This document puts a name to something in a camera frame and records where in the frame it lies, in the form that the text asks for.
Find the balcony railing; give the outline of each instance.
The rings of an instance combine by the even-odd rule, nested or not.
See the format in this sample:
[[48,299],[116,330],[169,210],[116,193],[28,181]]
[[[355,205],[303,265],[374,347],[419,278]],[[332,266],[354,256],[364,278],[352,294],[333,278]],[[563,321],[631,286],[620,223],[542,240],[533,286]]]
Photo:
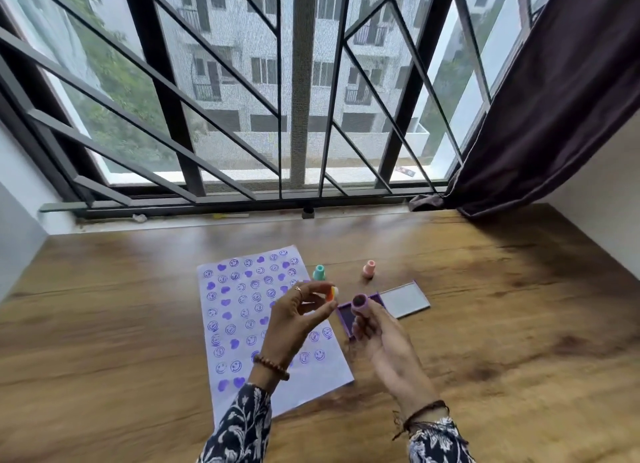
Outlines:
[[183,17],[188,24],[196,28],[196,30],[202,31],[202,27],[200,26],[200,18],[198,17],[198,12],[196,9],[179,7],[178,13],[180,13],[180,16]]
[[386,36],[387,28],[383,26],[372,27],[370,23],[367,23],[353,36],[353,42],[356,45],[383,46]]
[[194,84],[193,91],[196,94],[196,100],[207,102],[220,102],[222,100],[220,92],[214,92],[210,84]]
[[344,102],[355,105],[371,105],[371,91],[348,88],[344,94]]

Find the dark curtain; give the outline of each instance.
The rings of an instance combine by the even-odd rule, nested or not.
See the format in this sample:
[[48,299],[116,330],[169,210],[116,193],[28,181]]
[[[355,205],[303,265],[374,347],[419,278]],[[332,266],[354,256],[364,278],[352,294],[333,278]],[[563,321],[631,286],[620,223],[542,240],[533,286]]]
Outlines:
[[640,0],[549,0],[446,194],[470,218],[568,180],[640,107]]

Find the black and white floral shirt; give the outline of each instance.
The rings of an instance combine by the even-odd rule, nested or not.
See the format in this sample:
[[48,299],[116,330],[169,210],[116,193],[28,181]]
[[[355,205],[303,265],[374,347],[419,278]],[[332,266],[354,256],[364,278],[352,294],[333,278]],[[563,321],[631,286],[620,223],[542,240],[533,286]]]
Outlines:
[[[245,384],[204,445],[197,463],[261,462],[269,443],[271,398]],[[411,463],[474,463],[451,418],[423,424],[409,441]]]

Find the green foliage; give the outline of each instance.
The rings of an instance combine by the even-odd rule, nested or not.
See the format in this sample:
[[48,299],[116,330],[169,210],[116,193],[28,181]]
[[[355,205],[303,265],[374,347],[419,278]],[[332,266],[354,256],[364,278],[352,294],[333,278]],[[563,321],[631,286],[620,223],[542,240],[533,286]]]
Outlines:
[[[472,14],[471,21],[476,33],[476,41],[480,53],[484,50],[489,34],[495,21],[502,10],[504,0],[495,0],[493,6],[484,14]],[[464,43],[464,37],[460,32],[455,38],[459,43]],[[455,53],[453,60],[443,61],[433,81],[433,89],[436,92],[447,121],[451,121],[453,113],[460,102],[474,67],[471,62],[468,46]],[[433,99],[429,97],[424,111],[420,117],[420,123],[429,131],[429,139],[422,152],[423,157],[433,157],[440,146],[440,142],[446,132],[444,121]]]
[[[106,30],[104,22],[92,10],[91,2],[101,0],[69,0],[95,26],[121,43],[119,33]],[[91,69],[100,80],[104,92],[124,110],[135,114],[149,126],[168,134],[164,115],[153,81],[122,54],[105,43],[75,18],[69,19],[76,30]],[[65,87],[92,138],[112,151],[135,160],[150,169],[179,169],[176,155],[166,146],[108,111],[71,86]]]

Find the sleeve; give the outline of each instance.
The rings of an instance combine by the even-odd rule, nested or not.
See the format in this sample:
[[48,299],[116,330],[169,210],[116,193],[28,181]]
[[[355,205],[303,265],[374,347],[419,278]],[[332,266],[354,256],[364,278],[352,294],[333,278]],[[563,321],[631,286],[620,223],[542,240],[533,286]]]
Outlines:
[[464,440],[451,418],[436,423],[418,423],[416,433],[409,440],[411,463],[475,463]]
[[244,384],[196,463],[261,462],[270,429],[270,395],[253,384]]

